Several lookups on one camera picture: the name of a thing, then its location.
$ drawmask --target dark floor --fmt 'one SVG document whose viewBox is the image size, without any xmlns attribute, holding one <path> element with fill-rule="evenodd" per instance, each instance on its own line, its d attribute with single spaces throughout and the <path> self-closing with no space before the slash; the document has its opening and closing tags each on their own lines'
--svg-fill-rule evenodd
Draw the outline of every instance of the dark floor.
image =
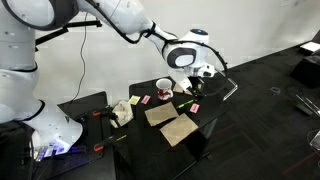
<svg viewBox="0 0 320 180">
<path fill-rule="evenodd" d="M 308 132 L 320 128 L 320 118 L 297 111 L 290 96 L 299 86 L 314 101 L 319 99 L 320 89 L 309 90 L 289 77 L 303 57 L 298 50 L 290 48 L 231 69 L 239 90 L 228 99 L 231 110 L 218 120 L 208 145 L 213 160 L 203 159 L 179 179 L 320 179 L 320 157 L 307 142 Z M 280 87 L 282 93 L 273 96 L 271 87 Z M 129 129 L 137 131 L 134 122 Z M 138 180 L 170 179 L 191 162 L 184 149 L 159 158 L 136 138 L 128 143 Z"/>
</svg>

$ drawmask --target small object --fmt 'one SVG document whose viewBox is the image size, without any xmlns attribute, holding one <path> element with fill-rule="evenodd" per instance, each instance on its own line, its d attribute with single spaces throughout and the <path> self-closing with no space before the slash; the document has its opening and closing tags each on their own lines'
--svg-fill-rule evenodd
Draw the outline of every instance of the small object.
<svg viewBox="0 0 320 180">
<path fill-rule="evenodd" d="M 147 104 L 148 101 L 149 101 L 149 99 L 150 99 L 150 96 L 145 95 L 144 98 L 142 99 L 141 103 L 142 103 L 142 104 Z"/>
<path fill-rule="evenodd" d="M 194 102 L 194 99 L 192 99 L 192 100 L 190 100 L 190 101 L 188 101 L 188 102 L 186 102 L 186 103 L 180 104 L 180 105 L 177 106 L 176 108 L 177 108 L 177 109 L 183 108 L 185 105 L 190 104 L 190 103 L 193 103 L 193 102 Z"/>
<path fill-rule="evenodd" d="M 131 96 L 128 102 L 132 105 L 137 105 L 139 100 L 140 100 L 140 96 Z"/>
<path fill-rule="evenodd" d="M 48 150 L 48 146 L 40 147 L 38 156 L 36 157 L 36 162 L 41 162 L 42 159 L 45 158 L 47 150 Z"/>
<path fill-rule="evenodd" d="M 167 101 L 173 97 L 173 92 L 171 90 L 172 82 L 167 78 L 159 79 L 156 82 L 158 88 L 158 98 L 162 101 Z"/>
<path fill-rule="evenodd" d="M 200 105 L 199 104 L 193 104 L 190 108 L 190 112 L 193 112 L 193 113 L 197 113 L 198 112 L 198 109 L 199 109 Z"/>
<path fill-rule="evenodd" d="M 110 136 L 107 139 L 101 141 L 100 143 L 94 145 L 93 150 L 95 152 L 99 152 L 99 151 L 103 150 L 104 146 L 107 146 L 107 145 L 110 145 L 110 144 L 112 144 L 114 142 L 120 141 L 120 140 L 122 140 L 122 139 L 124 139 L 126 137 L 127 137 L 127 135 L 124 135 L 124 136 L 122 136 L 120 138 L 115 139 L 114 136 Z"/>
<path fill-rule="evenodd" d="M 278 96 L 281 93 L 281 89 L 278 87 L 272 87 L 270 88 L 270 91 L 273 93 L 274 96 Z"/>
</svg>

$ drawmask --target wire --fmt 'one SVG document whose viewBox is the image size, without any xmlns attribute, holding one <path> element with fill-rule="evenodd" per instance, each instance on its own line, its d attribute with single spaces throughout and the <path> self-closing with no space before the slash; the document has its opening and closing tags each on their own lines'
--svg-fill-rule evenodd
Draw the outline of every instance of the wire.
<svg viewBox="0 0 320 180">
<path fill-rule="evenodd" d="M 70 104 L 69 104 L 69 105 L 71 105 L 71 104 L 73 103 L 73 101 L 78 97 L 79 92 L 80 92 L 80 89 L 81 89 L 81 84 L 82 84 L 83 78 L 84 78 L 84 76 L 86 75 L 86 62 L 85 62 L 85 60 L 84 60 L 84 58 L 83 58 L 83 48 L 84 48 L 84 45 L 85 45 L 86 40 L 87 40 L 87 25 L 86 25 L 87 17 L 88 17 L 88 13 L 86 13 L 86 16 L 85 16 L 85 18 L 84 18 L 84 23 L 85 23 L 85 26 L 84 26 L 84 38 L 83 38 L 83 42 L 82 42 L 81 50 L 80 50 L 80 56 L 81 56 L 81 60 L 82 60 L 82 62 L 83 62 L 83 74 L 82 74 L 82 77 L 81 77 L 80 82 L 79 82 L 77 94 L 76 94 L 75 97 L 70 101 Z"/>
<path fill-rule="evenodd" d="M 30 160 L 30 166 L 29 166 L 29 173 L 28 173 L 28 180 L 32 180 L 32 174 L 33 174 L 33 161 L 34 161 L 34 146 L 33 146 L 33 141 L 32 141 L 32 136 L 29 133 L 28 129 L 25 127 L 24 124 L 20 122 L 16 122 L 27 134 L 28 140 L 30 141 L 30 149 L 31 149 L 31 160 Z"/>
</svg>

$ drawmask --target cup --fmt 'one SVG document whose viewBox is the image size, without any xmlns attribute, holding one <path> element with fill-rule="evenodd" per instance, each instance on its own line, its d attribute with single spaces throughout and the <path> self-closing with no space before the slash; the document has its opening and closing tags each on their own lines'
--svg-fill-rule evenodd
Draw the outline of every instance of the cup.
<svg viewBox="0 0 320 180">
<path fill-rule="evenodd" d="M 167 78 L 159 79 L 156 82 L 158 88 L 158 98 L 161 101 L 167 101 L 173 97 L 173 92 L 171 90 L 172 82 Z"/>
</svg>

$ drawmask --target black table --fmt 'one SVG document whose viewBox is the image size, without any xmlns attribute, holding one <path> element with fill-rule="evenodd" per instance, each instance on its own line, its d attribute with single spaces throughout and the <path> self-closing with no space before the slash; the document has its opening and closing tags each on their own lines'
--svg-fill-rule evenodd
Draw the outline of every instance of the black table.
<svg viewBox="0 0 320 180">
<path fill-rule="evenodd" d="M 59 107 L 71 118 L 75 118 L 84 112 L 92 112 L 96 109 L 104 108 L 108 105 L 105 92 L 93 94 L 84 98 L 75 100 L 71 106 L 68 103 L 59 105 Z M 105 139 L 111 136 L 110 121 L 104 117 L 90 117 L 91 123 L 97 123 L 101 129 L 96 131 L 88 129 L 88 136 L 95 136 L 97 139 Z M 116 179 L 116 170 L 114 164 L 113 148 L 105 148 L 103 156 L 89 164 L 78 167 L 54 179 Z"/>
<path fill-rule="evenodd" d="M 161 126 L 165 123 L 151 127 L 145 116 L 145 111 L 161 104 L 157 98 L 157 88 L 155 86 L 156 80 L 147 81 L 143 83 L 133 84 L 129 88 L 130 97 L 132 95 L 140 96 L 143 98 L 145 95 L 151 96 L 148 104 L 144 105 L 139 102 L 136 106 L 132 106 L 134 113 L 135 124 L 138 126 L 140 137 L 146 148 L 146 153 L 152 153 L 154 156 L 163 156 L 164 153 L 170 151 L 172 148 L 167 140 L 164 138 L 160 132 Z M 174 107 L 179 106 L 182 103 L 192 100 L 193 97 L 190 95 L 182 93 L 174 93 L 173 98 L 170 100 Z M 200 105 L 200 108 L 196 114 L 191 113 L 190 107 L 192 104 L 186 105 L 184 108 L 177 109 L 179 114 L 185 113 L 190 117 L 197 125 L 198 130 L 190 134 L 185 140 L 183 140 L 180 145 L 184 145 L 190 154 L 194 157 L 194 161 L 188 164 L 183 170 L 180 170 L 173 179 L 180 176 L 190 167 L 192 167 L 196 162 L 198 162 L 202 157 L 209 155 L 209 152 L 205 152 L 207 142 L 210 139 L 213 128 L 219 116 L 228 111 L 228 106 L 223 102 L 223 96 L 215 95 L 205 97 L 202 100 L 196 102 Z"/>
</svg>

